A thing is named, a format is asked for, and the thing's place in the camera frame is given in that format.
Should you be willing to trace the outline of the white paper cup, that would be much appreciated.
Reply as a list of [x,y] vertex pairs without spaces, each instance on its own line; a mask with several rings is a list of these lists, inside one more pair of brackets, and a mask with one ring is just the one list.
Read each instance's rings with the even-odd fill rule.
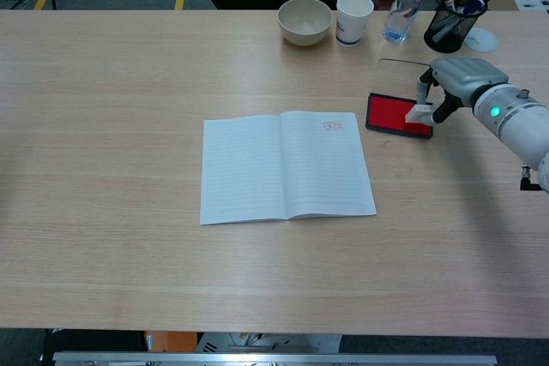
[[374,11],[372,0],[337,0],[335,37],[344,46],[355,46],[362,39]]

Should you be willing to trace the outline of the white round desk grommet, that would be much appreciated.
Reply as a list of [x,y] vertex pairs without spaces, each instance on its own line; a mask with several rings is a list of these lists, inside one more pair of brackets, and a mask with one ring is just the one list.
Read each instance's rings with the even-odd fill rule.
[[469,31],[463,44],[472,51],[490,53],[498,48],[498,39],[493,32],[482,27],[476,27]]

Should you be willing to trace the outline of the orange base part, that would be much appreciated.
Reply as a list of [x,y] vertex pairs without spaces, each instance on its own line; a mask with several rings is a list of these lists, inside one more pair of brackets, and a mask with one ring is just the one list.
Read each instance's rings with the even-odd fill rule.
[[146,331],[144,336],[152,352],[194,352],[198,345],[196,332]]

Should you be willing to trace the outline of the aluminium profile rail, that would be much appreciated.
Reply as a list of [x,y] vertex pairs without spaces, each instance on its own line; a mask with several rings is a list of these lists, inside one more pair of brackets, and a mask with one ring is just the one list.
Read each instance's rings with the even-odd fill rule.
[[54,366],[498,366],[494,356],[61,351]]

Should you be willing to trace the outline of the red ink pad clear lid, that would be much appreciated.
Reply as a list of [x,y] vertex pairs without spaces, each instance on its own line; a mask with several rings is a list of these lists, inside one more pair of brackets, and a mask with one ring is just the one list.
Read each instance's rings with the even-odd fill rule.
[[391,135],[431,139],[432,127],[405,122],[405,116],[417,101],[417,80],[427,69],[427,63],[381,58],[371,80],[365,127]]

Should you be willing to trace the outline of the small red white stamp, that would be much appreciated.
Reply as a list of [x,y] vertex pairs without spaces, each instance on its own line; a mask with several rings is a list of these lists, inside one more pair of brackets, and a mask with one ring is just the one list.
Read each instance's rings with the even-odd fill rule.
[[432,115],[434,113],[433,105],[414,105],[405,116],[405,122],[411,124],[423,124],[432,127],[435,125]]

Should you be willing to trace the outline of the black mesh pen holder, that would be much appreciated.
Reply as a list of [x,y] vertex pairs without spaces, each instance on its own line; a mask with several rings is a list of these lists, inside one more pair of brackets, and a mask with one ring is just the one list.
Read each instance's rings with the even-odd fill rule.
[[473,0],[454,0],[455,12],[447,10],[440,0],[435,15],[424,33],[424,41],[432,50],[440,53],[454,53],[462,47],[463,41],[476,21],[487,11],[475,15],[463,15],[461,9]]

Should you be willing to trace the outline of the beige bowl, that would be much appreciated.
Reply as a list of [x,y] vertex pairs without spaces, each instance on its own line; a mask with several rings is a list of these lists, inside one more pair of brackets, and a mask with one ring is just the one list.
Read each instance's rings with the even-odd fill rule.
[[288,0],[280,6],[277,20],[286,41],[296,46],[312,46],[326,36],[333,14],[320,0]]

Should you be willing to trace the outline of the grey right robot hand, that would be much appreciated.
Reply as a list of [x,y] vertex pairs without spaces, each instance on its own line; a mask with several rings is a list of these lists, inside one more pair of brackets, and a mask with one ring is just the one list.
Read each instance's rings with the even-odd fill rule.
[[428,105],[426,99],[431,87],[441,87],[444,100],[432,115],[437,125],[462,107],[474,108],[482,93],[494,86],[506,84],[508,80],[504,72],[483,59],[438,58],[417,80],[416,104]]

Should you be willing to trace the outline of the open lined notebook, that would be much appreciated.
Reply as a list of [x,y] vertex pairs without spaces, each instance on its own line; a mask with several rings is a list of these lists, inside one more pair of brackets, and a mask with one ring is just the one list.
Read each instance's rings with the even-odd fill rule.
[[204,122],[201,225],[376,213],[352,112]]

